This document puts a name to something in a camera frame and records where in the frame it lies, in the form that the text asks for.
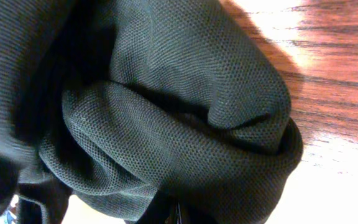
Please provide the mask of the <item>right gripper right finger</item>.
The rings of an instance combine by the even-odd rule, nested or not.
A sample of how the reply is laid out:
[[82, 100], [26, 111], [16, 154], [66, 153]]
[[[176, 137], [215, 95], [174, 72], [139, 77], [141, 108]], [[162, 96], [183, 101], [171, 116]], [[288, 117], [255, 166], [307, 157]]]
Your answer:
[[217, 224], [216, 220], [185, 203], [177, 204], [177, 224]]

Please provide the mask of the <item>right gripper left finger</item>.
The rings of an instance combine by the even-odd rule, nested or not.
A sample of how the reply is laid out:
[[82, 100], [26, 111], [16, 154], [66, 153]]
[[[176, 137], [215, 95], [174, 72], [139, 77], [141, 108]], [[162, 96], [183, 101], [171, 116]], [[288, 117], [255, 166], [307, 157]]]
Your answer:
[[143, 215], [134, 224], [176, 224], [178, 201], [158, 191]]

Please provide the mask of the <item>black t-shirt with logo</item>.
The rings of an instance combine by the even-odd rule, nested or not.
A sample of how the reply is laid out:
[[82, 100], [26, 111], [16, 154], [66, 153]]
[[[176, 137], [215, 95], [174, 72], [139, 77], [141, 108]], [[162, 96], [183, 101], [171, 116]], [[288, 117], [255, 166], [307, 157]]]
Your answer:
[[76, 195], [136, 222], [161, 191], [264, 223], [303, 144], [285, 82], [218, 1], [0, 0], [0, 216]]

